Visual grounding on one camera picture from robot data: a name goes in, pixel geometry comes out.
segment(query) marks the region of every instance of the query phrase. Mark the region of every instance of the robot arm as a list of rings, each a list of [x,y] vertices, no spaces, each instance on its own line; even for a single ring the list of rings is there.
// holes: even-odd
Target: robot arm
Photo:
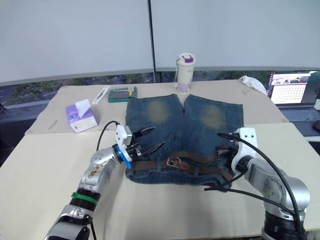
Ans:
[[[117,144],[96,151],[90,159],[90,165],[84,172],[77,191],[71,197],[59,217],[45,236],[45,240],[87,240],[94,211],[99,198],[108,184],[111,174],[121,163],[131,168],[131,162],[141,156],[157,151],[165,142],[142,150],[137,138],[151,133],[155,127],[146,127],[131,133],[128,126],[117,125]]]
[[[235,134],[257,147],[257,136],[254,128],[239,128]],[[275,170],[265,160],[256,158],[256,152],[249,146],[240,141],[236,143],[238,144],[238,152],[232,159],[232,170],[236,174],[245,173],[245,179],[265,198],[293,210],[294,207],[289,193]],[[280,171],[292,190],[297,202],[299,218],[303,224],[306,208],[310,202],[308,188],[300,179],[288,176],[284,171]],[[267,202],[264,203],[264,208],[263,239],[299,239],[294,217],[289,212]]]

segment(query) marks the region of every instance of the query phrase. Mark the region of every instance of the white wall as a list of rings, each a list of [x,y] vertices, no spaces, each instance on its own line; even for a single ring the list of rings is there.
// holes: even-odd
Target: white wall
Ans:
[[[152,0],[157,71],[320,69],[320,0]]]
[[[0,0],[0,86],[153,72],[146,0]]]

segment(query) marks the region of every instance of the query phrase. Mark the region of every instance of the purple tissue box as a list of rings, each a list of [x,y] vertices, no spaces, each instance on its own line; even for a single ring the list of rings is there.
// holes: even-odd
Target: purple tissue box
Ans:
[[[91,108],[82,117],[79,116],[76,105],[67,106],[65,112],[69,125],[75,133],[80,133],[98,125]]]

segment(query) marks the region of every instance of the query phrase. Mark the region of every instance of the denim shorts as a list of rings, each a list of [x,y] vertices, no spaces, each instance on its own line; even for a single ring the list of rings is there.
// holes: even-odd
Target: denim shorts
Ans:
[[[187,151],[199,155],[210,155],[221,143],[227,140],[217,133],[231,133],[243,127],[243,107],[221,101],[209,100],[190,94],[180,103],[176,94],[159,97],[131,99],[126,109],[126,125],[132,132],[145,127],[156,129],[144,137],[138,138],[142,149],[166,142],[160,150],[138,161],[161,161],[174,152]],[[183,159],[197,167],[203,165]],[[208,168],[221,168],[233,174],[229,160],[221,157],[207,164]],[[194,174],[177,168],[155,167],[148,170],[126,170],[126,177],[142,184],[188,184],[218,185],[226,180],[220,174]]]

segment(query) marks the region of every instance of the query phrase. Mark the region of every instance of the purple lid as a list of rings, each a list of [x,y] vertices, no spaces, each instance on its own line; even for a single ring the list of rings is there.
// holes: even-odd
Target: purple lid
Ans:
[[[192,63],[194,61],[194,58],[191,55],[189,55],[189,56],[190,57],[188,57],[188,58],[185,58],[184,56],[182,56],[185,63]]]

